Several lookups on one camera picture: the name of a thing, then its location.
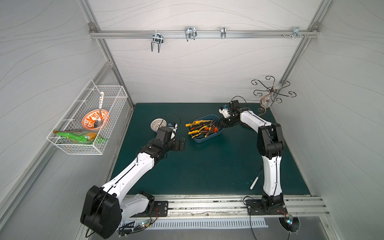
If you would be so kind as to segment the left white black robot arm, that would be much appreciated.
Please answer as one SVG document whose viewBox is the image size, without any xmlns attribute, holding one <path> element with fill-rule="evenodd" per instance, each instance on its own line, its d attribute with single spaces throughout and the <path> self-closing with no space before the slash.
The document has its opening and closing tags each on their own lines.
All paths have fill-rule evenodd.
<svg viewBox="0 0 384 240">
<path fill-rule="evenodd" d="M 140 148 L 135 159 L 112 180 L 103 186 L 92 186 L 85 198 L 80 222 L 93 233 L 108 239 L 114 232 L 128 235 L 123 221 L 135 215 L 150 217 L 155 210 L 155 198 L 146 192 L 139 192 L 125 199 L 131 188 L 141 177 L 170 151 L 182 152 L 185 139 L 177 139 L 178 125 L 174 122 L 157 130 L 155 138 Z"/>
</svg>

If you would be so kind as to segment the brown metal jewelry stand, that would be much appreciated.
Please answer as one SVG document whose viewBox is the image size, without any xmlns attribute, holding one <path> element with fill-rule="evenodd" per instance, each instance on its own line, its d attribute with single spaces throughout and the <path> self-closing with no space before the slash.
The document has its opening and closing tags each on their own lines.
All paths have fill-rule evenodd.
<svg viewBox="0 0 384 240">
<path fill-rule="evenodd" d="M 282 84 L 279 81 L 276 81 L 276 78 L 271 75 L 265 76 L 265 80 L 272 81 L 272 84 L 267 86 L 261 80 L 251 80 L 251 84 L 253 86 L 261 85 L 263 87 L 263 89 L 255 89 L 253 91 L 253 94 L 256 97 L 260 97 L 261 107 L 258 109 L 259 116 L 264 115 L 267 112 L 267 109 L 270 108 L 273 104 L 281 104 L 283 102 L 282 97 L 295 98 L 297 96 L 294 91 L 288 91 L 287 94 L 280 93 L 281 90 L 291 85 L 289 81 L 286 81 Z"/>
</svg>

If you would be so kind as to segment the yellow black pliers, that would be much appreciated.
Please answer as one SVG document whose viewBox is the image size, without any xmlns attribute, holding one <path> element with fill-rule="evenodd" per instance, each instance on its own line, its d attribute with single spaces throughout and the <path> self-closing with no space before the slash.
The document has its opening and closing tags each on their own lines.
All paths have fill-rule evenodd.
<svg viewBox="0 0 384 240">
<path fill-rule="evenodd" d="M 203 126 L 206 124 L 209 124 L 212 120 L 197 120 L 192 123 L 186 124 L 186 127 L 188 128 L 195 128 L 197 126 Z"/>
<path fill-rule="evenodd" d="M 207 127 L 208 127 L 207 125 L 199 126 L 199 127 L 196 128 L 196 129 L 190 130 L 190 131 L 188 132 L 188 135 L 195 135 L 195 134 L 198 134 L 200 131 L 206 129 Z"/>
</svg>

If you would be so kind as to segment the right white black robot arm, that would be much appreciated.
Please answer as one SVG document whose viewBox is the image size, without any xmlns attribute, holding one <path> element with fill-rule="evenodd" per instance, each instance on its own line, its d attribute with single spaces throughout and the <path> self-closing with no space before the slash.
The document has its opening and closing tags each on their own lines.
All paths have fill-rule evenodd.
<svg viewBox="0 0 384 240">
<path fill-rule="evenodd" d="M 264 164 L 261 208 L 266 214 L 277 212 L 278 208 L 284 205 L 281 187 L 281 161 L 285 141 L 282 126 L 264 120 L 247 107 L 242 108 L 237 100 L 220 107 L 219 113 L 223 115 L 219 120 L 221 128 L 229 128 L 243 123 L 258 134 L 257 150 L 262 156 Z"/>
</svg>

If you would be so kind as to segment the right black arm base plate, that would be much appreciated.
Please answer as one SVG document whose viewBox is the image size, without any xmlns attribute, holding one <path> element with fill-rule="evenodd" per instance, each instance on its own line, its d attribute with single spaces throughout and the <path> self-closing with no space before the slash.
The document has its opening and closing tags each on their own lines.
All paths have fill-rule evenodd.
<svg viewBox="0 0 384 240">
<path fill-rule="evenodd" d="M 246 199 L 243 201 L 250 216 L 284 216 L 288 214 L 285 205 L 268 207 L 264 200 Z"/>
</svg>

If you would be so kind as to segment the white round strainer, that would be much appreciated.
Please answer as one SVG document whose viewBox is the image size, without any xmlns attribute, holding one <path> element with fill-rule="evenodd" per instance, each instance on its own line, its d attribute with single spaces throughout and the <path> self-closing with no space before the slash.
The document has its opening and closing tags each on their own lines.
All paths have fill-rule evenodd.
<svg viewBox="0 0 384 240">
<path fill-rule="evenodd" d="M 166 127 L 167 126 L 167 121 L 165 119 L 162 119 L 162 118 L 157 118 L 155 120 L 153 120 L 150 124 L 150 127 L 151 129 L 157 133 L 158 132 L 158 129 L 161 128 L 161 127 Z"/>
</svg>

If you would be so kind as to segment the round black floor port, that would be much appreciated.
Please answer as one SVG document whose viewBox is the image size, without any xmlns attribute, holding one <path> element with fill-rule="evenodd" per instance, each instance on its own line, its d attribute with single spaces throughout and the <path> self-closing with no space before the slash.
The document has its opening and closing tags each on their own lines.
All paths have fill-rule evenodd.
<svg viewBox="0 0 384 240">
<path fill-rule="evenodd" d="M 300 229 L 300 220 L 298 217 L 279 218 L 281 226 L 288 232 L 296 233 Z"/>
</svg>

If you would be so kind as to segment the orange white patterned bowl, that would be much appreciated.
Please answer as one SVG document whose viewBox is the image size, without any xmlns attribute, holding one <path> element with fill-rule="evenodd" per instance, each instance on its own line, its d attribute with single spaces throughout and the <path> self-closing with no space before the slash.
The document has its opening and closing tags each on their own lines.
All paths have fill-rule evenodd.
<svg viewBox="0 0 384 240">
<path fill-rule="evenodd" d="M 86 130 L 91 130 L 91 131 L 98 131 L 102 127 L 106 127 L 108 125 L 109 120 L 110 120 L 109 112 L 107 110 L 102 109 L 103 124 L 101 125 L 101 127 L 95 129 L 94 123 L 95 123 L 96 119 L 98 118 L 98 116 L 99 116 L 99 110 L 93 110 L 93 111 L 87 113 L 81 121 L 82 127 Z"/>
</svg>

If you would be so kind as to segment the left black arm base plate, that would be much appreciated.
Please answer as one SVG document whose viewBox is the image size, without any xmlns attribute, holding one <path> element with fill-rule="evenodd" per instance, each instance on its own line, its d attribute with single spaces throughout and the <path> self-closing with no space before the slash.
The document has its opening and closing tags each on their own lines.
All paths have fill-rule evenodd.
<svg viewBox="0 0 384 240">
<path fill-rule="evenodd" d="M 143 212 L 133 215 L 132 218 L 167 217 L 168 208 L 169 208 L 168 201 L 154 201 Z"/>
</svg>

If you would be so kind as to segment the right metal bracket hook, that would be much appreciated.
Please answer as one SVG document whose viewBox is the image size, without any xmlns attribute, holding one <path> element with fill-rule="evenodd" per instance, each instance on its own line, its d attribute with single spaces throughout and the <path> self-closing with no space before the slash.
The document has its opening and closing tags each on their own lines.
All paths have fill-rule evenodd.
<svg viewBox="0 0 384 240">
<path fill-rule="evenodd" d="M 291 38 L 291 39 L 295 39 L 295 38 L 304 39 L 304 38 L 308 38 L 309 35 L 301 33 L 300 28 L 296 27 L 293 29 L 293 31 L 290 34 L 288 34 L 288 35 L 282 34 L 282 37 Z"/>
</svg>

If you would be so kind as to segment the small metal hook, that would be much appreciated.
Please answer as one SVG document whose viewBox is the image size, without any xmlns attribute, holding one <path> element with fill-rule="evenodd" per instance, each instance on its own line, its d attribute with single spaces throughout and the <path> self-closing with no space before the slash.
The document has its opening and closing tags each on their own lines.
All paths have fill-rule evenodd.
<svg viewBox="0 0 384 240">
<path fill-rule="evenodd" d="M 226 27 L 221 28 L 221 39 L 225 39 L 227 34 L 227 29 Z"/>
</svg>

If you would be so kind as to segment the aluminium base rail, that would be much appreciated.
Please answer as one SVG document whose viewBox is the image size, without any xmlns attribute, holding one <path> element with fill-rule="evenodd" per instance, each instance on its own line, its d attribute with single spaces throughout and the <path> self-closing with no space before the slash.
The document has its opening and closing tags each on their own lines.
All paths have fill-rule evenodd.
<svg viewBox="0 0 384 240">
<path fill-rule="evenodd" d="M 243 203 L 246 199 L 260 200 L 261 196 L 155 195 L 156 201 L 169 202 L 168 216 L 162 217 L 163 219 L 283 218 L 285 216 L 250 216 Z M 288 215 L 294 217 L 330 216 L 321 197 L 288 195 L 284 196 L 284 202 Z"/>
</svg>

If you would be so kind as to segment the aluminium cross rail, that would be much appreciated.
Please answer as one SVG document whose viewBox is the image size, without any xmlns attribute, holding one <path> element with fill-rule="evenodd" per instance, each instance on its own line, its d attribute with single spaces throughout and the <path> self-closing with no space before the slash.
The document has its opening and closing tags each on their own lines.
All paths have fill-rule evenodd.
<svg viewBox="0 0 384 240">
<path fill-rule="evenodd" d="M 284 38 L 282 34 L 288 35 L 293 30 L 228 30 L 225 39 L 273 39 Z M 303 34 L 308 34 L 308 38 L 317 38 L 321 32 L 311 30 L 300 30 Z M 186 40 L 185 30 L 168 31 L 99 31 L 90 33 L 93 39 L 152 39 L 153 35 L 159 33 L 164 39 L 184 39 Z M 221 39 L 220 30 L 197 30 L 197 39 Z"/>
</svg>

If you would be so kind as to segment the loop metal hook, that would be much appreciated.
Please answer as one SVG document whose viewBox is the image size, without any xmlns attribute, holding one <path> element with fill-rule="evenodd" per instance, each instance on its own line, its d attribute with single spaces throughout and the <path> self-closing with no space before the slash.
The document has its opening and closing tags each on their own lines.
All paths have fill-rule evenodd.
<svg viewBox="0 0 384 240">
<path fill-rule="evenodd" d="M 185 28 L 185 36 L 186 36 L 187 42 L 189 40 L 195 40 L 196 36 L 197 36 L 197 29 L 196 29 L 196 27 L 186 27 Z"/>
</svg>

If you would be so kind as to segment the blue plastic storage box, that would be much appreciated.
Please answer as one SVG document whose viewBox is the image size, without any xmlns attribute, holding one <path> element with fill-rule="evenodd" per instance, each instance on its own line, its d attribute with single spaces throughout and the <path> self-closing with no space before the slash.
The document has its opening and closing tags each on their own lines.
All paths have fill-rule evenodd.
<svg viewBox="0 0 384 240">
<path fill-rule="evenodd" d="M 223 128 L 219 127 L 220 118 L 217 115 L 207 115 L 197 118 L 193 122 L 186 124 L 188 134 L 195 143 L 202 143 L 209 139 L 219 136 Z"/>
</svg>

